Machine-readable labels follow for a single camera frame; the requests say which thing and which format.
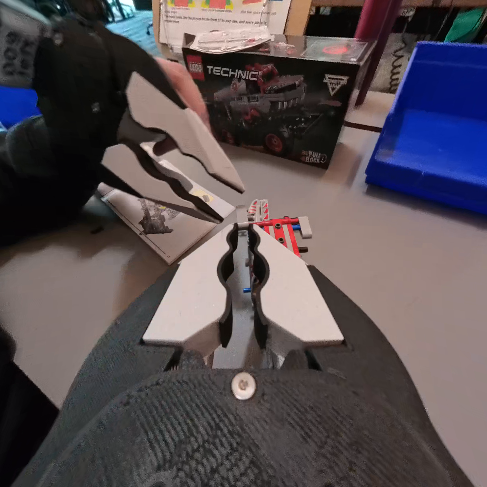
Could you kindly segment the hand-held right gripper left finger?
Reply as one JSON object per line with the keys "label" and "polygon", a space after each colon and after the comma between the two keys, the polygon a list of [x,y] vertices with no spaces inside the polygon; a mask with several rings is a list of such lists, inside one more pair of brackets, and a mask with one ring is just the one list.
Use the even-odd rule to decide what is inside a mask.
{"label": "hand-held right gripper left finger", "polygon": [[142,336],[148,346],[194,351],[214,366],[216,351],[228,346],[233,297],[239,277],[237,223],[181,260]]}

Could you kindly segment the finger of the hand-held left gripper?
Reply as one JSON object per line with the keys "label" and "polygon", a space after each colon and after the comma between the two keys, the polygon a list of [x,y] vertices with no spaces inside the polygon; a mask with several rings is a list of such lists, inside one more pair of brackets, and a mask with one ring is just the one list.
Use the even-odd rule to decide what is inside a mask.
{"label": "finger of the hand-held left gripper", "polygon": [[166,135],[214,179],[245,192],[233,163],[192,109],[180,107],[137,72],[131,74],[125,94],[128,107],[117,134],[120,142],[156,143],[159,136]]}
{"label": "finger of the hand-held left gripper", "polygon": [[116,189],[203,221],[221,223],[224,220],[203,199],[190,193],[193,185],[186,176],[162,166],[139,146],[108,147],[102,166],[113,175],[107,184]]}

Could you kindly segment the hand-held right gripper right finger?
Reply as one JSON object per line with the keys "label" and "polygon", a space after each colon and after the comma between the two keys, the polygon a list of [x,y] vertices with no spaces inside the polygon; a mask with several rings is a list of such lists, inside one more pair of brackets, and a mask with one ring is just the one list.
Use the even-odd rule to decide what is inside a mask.
{"label": "hand-held right gripper right finger", "polygon": [[341,346],[345,338],[308,265],[258,225],[248,227],[254,334],[269,367],[291,351]]}

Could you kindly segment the brick-built toy vehicle chassis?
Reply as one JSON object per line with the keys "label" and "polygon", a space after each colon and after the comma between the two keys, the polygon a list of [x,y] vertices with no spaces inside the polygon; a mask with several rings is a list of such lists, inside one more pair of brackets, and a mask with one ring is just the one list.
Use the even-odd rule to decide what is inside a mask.
{"label": "brick-built toy vehicle chassis", "polygon": [[268,201],[254,200],[247,210],[247,220],[237,221],[233,226],[229,226],[226,231],[229,248],[234,252],[238,246],[240,234],[248,237],[248,263],[250,287],[244,289],[251,295],[253,310],[255,313],[260,311],[261,288],[265,286],[269,277],[269,263],[259,252],[259,245],[263,243],[262,237],[266,234],[270,238],[291,251],[296,258],[301,259],[301,251],[307,251],[306,247],[299,247],[295,239],[294,232],[299,230],[303,238],[311,238],[312,231],[307,217],[291,218],[285,216],[280,219],[269,217]]}

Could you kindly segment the person's left forearm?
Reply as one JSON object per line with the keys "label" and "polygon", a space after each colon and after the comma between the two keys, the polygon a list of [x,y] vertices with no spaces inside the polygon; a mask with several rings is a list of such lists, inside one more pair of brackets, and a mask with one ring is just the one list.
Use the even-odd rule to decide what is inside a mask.
{"label": "person's left forearm", "polygon": [[102,182],[117,127],[58,131],[33,116],[1,133],[1,247],[75,219]]}

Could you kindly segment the grey desk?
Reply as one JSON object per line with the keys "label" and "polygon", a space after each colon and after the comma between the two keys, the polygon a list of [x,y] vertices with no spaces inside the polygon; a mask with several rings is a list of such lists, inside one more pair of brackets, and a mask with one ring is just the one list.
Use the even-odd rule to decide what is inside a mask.
{"label": "grey desk", "polygon": [[[173,151],[183,172],[233,205],[307,216],[308,263],[381,329],[460,467],[486,486],[486,218],[365,184],[394,96],[347,117],[327,171],[224,146],[244,195]],[[167,265],[97,198],[71,227],[1,250],[1,325],[16,364],[61,406],[112,321]]]}

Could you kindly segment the person's left hand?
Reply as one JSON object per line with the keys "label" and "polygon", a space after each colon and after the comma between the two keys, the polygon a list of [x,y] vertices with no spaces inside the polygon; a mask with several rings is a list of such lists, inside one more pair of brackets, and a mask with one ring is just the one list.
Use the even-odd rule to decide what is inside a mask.
{"label": "person's left hand", "polygon": [[174,90],[187,107],[198,114],[211,131],[210,117],[203,97],[185,66],[169,59],[155,58]]}

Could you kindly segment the building instruction booklet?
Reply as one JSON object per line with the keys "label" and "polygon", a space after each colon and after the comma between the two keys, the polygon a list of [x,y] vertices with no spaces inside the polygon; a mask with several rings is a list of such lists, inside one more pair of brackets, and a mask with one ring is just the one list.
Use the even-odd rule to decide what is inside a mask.
{"label": "building instruction booklet", "polygon": [[216,222],[196,218],[197,210],[191,210],[190,215],[181,212],[189,202],[183,203],[180,196],[177,197],[176,208],[167,207],[169,185],[166,182],[162,183],[164,188],[156,200],[142,198],[145,194],[155,196],[155,178],[142,176],[142,166],[127,146],[118,144],[108,148],[103,163],[108,164],[108,169],[121,169],[122,176],[129,176],[129,172],[135,169],[137,196],[105,184],[101,184],[98,191],[102,201],[168,265],[217,226]]}

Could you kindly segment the clear plastic parts bag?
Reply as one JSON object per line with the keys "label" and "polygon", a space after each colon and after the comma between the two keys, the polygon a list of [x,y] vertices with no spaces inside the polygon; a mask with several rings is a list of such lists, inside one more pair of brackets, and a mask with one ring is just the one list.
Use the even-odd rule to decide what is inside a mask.
{"label": "clear plastic parts bag", "polygon": [[238,52],[274,40],[266,26],[213,30],[196,35],[189,44],[193,50],[208,54]]}

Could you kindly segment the white printed poster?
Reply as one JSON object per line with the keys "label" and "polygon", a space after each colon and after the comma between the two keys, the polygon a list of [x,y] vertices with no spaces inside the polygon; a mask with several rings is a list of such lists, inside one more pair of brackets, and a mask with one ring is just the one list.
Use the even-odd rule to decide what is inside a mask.
{"label": "white printed poster", "polygon": [[155,40],[180,53],[184,34],[258,28],[283,34],[291,1],[153,1]]}

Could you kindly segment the black printed toy box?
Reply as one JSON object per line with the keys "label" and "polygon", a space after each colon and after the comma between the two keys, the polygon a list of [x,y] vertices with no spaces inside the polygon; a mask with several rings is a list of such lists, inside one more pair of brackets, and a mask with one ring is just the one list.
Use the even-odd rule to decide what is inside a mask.
{"label": "black printed toy box", "polygon": [[245,50],[182,53],[215,138],[327,170],[375,41],[277,34]]}

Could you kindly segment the blue plastic storage bin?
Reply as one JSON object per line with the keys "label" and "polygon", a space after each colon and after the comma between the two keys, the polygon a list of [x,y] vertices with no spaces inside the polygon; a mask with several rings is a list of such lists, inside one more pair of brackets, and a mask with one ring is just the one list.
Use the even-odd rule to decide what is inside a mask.
{"label": "blue plastic storage bin", "polygon": [[417,43],[365,175],[486,215],[486,44]]}

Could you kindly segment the green object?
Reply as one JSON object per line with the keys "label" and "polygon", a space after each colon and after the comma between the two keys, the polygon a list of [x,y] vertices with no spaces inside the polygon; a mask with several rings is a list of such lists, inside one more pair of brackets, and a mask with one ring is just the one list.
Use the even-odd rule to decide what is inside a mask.
{"label": "green object", "polygon": [[445,43],[470,43],[486,19],[486,8],[460,11],[444,39]]}

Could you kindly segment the dark red post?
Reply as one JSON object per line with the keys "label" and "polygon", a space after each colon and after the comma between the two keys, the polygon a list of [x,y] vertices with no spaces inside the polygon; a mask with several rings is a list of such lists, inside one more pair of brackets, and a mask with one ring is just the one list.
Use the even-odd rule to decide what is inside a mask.
{"label": "dark red post", "polygon": [[364,1],[355,31],[357,40],[375,41],[355,106],[363,104],[374,80],[393,25],[401,12],[402,1]]}

